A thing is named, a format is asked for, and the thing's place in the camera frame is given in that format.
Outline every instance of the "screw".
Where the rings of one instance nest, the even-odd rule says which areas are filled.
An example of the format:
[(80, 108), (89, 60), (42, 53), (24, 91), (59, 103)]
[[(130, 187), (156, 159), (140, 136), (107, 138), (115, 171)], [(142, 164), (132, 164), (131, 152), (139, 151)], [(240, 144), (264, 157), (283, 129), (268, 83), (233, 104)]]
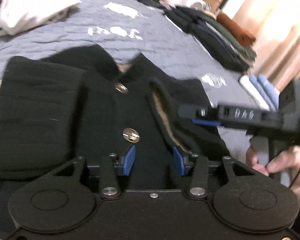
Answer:
[(201, 196), (203, 195), (204, 193), (206, 193), (205, 189), (202, 188), (202, 187), (193, 187), (191, 190), (190, 190), (190, 193), (192, 195), (195, 195), (195, 196)]
[(157, 193), (151, 193), (151, 194), (150, 194), (150, 197), (151, 197), (151, 198), (157, 198), (157, 197), (159, 197), (159, 195), (158, 195)]
[(108, 196), (112, 196), (118, 193), (118, 190), (115, 187), (105, 187), (102, 190), (102, 193)]

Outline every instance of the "human hand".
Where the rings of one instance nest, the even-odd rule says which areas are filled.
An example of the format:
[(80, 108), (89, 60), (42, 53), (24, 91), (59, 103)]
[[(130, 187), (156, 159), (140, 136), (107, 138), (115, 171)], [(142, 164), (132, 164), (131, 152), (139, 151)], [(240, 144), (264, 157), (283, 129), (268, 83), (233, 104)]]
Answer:
[[(292, 181), (300, 169), (300, 147), (294, 146), (288, 151), (281, 152), (276, 158), (268, 163), (266, 167), (258, 163), (258, 155), (250, 147), (246, 153), (246, 164), (266, 176), (270, 173), (280, 172), (289, 168)], [(296, 193), (300, 199), (300, 174), (292, 185), (291, 190)]]

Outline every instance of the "dark green folded garment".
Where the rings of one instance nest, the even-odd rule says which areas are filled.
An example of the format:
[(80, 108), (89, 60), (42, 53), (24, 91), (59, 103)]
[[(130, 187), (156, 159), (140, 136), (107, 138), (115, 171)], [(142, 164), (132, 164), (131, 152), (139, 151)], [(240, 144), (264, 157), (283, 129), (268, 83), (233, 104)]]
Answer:
[(205, 14), (202, 11), (183, 6), (176, 6), (176, 9), (181, 10), (183, 13), (191, 17), (193, 21), (202, 20), (204, 22), (209, 23), (221, 35), (223, 35), (227, 40), (229, 40), (232, 46), (234, 46), (234, 48), (238, 50), (238, 52), (240, 52), (244, 58), (250, 61), (255, 61), (255, 57), (257, 56), (256, 52), (251, 47), (243, 47), (223, 25), (218, 23), (211, 16)]
[(28, 179), (71, 159), (84, 71), (13, 57), (0, 89), (0, 178)]

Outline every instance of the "finger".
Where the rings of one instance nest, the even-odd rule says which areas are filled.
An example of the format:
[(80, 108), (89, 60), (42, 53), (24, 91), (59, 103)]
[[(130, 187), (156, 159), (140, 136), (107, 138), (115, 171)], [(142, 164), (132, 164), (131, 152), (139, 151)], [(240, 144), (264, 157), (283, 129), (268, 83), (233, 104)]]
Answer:
[(252, 168), (266, 176), (269, 176), (269, 172), (267, 171), (266, 167), (259, 163), (253, 165)]
[(293, 167), (295, 160), (295, 154), (293, 154), (291, 151), (283, 151), (268, 163), (266, 169), (269, 173), (283, 171), (284, 169)]
[(251, 147), (249, 147), (246, 153), (246, 164), (252, 167), (257, 163), (258, 163), (258, 155)]

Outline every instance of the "gray quilt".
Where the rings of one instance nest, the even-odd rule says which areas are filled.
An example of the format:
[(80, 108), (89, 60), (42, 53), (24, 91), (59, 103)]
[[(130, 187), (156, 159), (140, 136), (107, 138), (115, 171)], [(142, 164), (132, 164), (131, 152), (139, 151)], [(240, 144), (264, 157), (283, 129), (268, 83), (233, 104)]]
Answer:
[[(168, 75), (202, 80), (210, 101), (256, 107), (238, 83), (238, 75), (225, 70), (203, 50), (193, 36), (180, 32), (159, 9), (135, 0), (81, 0), (63, 21), (41, 26), (14, 37), (0, 38), (0, 79), (7, 60), (15, 55), (40, 59), (64, 49), (100, 44), (118, 63), (142, 52)], [(138, 11), (132, 18), (104, 8), (121, 4)], [(243, 161), (249, 146), (244, 131), (220, 129), (233, 156)]]

